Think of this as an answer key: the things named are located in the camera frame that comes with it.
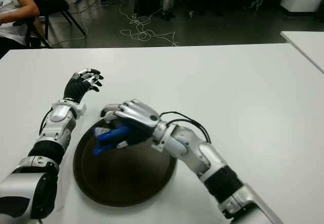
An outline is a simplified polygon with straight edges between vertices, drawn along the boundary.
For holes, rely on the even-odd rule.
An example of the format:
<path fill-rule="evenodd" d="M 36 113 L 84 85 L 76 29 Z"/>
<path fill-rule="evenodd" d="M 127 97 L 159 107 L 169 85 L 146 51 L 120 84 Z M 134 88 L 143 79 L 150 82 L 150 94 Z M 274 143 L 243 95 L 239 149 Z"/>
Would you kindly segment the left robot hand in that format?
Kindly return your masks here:
<path fill-rule="evenodd" d="M 86 68 L 77 71 L 68 81 L 63 99 L 79 104 L 88 91 L 99 92 L 99 87 L 102 86 L 101 80 L 103 79 L 101 72 L 96 69 Z"/>

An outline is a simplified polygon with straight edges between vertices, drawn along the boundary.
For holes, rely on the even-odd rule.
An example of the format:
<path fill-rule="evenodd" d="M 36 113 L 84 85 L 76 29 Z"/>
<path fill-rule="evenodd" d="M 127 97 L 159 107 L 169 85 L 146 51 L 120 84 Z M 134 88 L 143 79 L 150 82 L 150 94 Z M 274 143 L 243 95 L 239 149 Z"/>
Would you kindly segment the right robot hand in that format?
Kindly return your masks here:
<path fill-rule="evenodd" d="M 123 148 L 152 137 L 160 122 L 159 114 L 148 105 L 130 100 L 121 104 L 108 104 L 101 111 L 106 123 L 113 125 L 110 132 L 100 134 L 100 144 L 107 148 Z"/>

